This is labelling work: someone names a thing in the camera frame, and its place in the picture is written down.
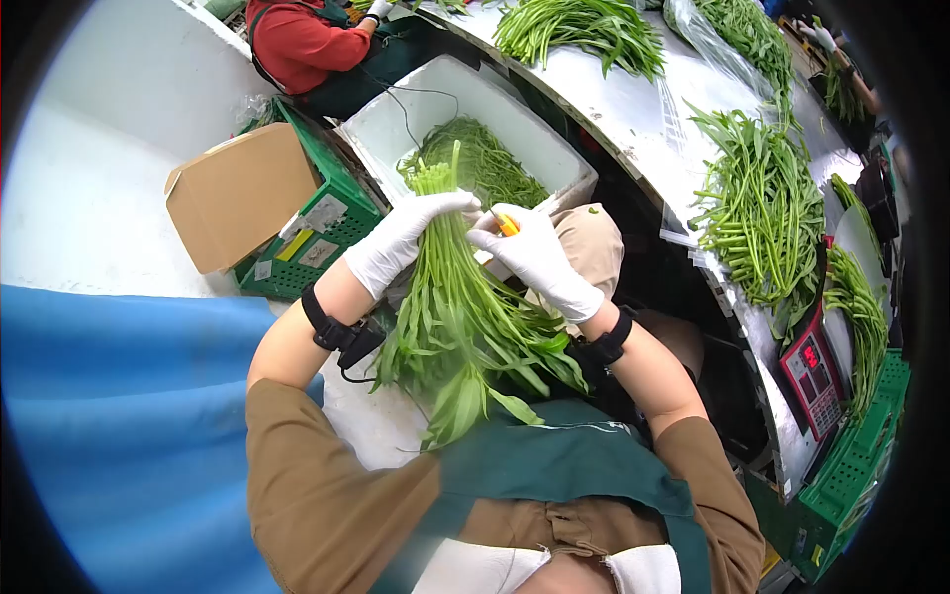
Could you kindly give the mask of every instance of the gloved hand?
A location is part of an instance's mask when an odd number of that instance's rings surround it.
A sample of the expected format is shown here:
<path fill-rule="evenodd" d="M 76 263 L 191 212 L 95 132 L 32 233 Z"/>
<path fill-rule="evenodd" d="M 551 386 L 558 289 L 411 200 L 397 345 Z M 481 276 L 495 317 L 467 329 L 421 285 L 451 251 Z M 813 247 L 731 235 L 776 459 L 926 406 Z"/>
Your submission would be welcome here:
<path fill-rule="evenodd" d="M 838 49 L 838 46 L 834 43 L 834 37 L 831 36 L 831 33 L 828 32 L 828 29 L 817 26 L 812 29 L 797 19 L 793 20 L 791 23 L 796 29 L 799 30 L 800 33 L 805 35 L 811 43 L 821 47 L 821 49 L 825 51 L 829 58 L 831 57 L 831 54 L 833 54 L 835 50 Z"/>
<path fill-rule="evenodd" d="M 471 192 L 461 190 L 409 198 L 344 252 L 343 260 L 372 298 L 378 299 L 396 275 L 419 256 L 417 240 L 436 215 L 450 210 L 478 210 L 480 205 Z"/>
<path fill-rule="evenodd" d="M 394 6 L 394 4 L 390 4 L 389 0 L 373 0 L 372 6 L 366 11 L 366 14 L 375 14 L 379 17 L 379 20 L 383 20 L 389 16 Z"/>
<path fill-rule="evenodd" d="M 467 233 L 468 240 L 543 295 L 568 323 L 579 324 L 596 314 L 603 292 L 571 268 L 550 217 L 512 204 L 495 204 L 494 209 L 511 217 L 519 233 L 510 238 L 495 235 L 498 223 L 487 212 Z"/>

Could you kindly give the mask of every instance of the white foam box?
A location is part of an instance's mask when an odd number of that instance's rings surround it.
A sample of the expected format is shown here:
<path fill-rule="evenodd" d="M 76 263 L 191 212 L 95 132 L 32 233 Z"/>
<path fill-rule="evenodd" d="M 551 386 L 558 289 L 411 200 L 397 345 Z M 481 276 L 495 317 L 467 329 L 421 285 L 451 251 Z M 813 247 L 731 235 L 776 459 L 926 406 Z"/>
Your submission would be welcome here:
<path fill-rule="evenodd" d="M 439 56 L 413 70 L 349 118 L 338 132 L 395 206 L 414 196 L 396 170 L 416 150 L 412 137 L 421 143 L 432 128 L 455 117 L 456 109 L 458 115 L 486 125 L 524 171 L 550 193 L 535 210 L 553 215 L 590 201 L 597 171 L 533 111 L 451 56 Z"/>

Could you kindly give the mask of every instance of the scale keypad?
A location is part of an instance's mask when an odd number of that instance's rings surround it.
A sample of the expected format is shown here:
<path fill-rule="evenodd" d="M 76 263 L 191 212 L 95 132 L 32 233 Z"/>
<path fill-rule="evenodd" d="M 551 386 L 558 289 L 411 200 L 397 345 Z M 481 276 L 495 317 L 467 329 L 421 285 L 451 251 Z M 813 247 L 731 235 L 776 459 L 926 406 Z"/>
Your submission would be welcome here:
<path fill-rule="evenodd" d="M 811 417 L 815 421 L 818 435 L 824 435 L 841 418 L 841 405 L 838 403 L 838 394 L 834 386 L 831 386 L 811 407 Z"/>

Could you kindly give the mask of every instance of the cardboard box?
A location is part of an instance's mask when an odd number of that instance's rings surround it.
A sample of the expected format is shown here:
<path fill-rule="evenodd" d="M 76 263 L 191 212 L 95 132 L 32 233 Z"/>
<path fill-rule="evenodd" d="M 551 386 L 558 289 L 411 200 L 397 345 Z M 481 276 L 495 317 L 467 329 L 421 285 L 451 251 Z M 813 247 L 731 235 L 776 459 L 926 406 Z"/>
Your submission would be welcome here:
<path fill-rule="evenodd" d="M 198 272 L 231 268 L 281 227 L 322 181 L 290 124 L 242 134 L 176 168 L 165 207 Z"/>

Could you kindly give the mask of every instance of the red jacket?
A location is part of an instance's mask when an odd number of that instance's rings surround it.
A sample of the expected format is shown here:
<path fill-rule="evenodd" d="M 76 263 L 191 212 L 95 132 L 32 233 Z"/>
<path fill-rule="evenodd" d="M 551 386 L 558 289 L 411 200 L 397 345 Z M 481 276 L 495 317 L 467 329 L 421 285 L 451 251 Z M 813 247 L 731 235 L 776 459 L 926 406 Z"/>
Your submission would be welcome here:
<path fill-rule="evenodd" d="M 306 3 L 323 8 L 323 0 Z M 248 28 L 268 6 L 254 31 L 254 53 L 289 95 L 305 93 L 323 83 L 332 70 L 354 68 L 370 50 L 369 33 L 331 27 L 327 19 L 298 4 L 248 0 Z"/>

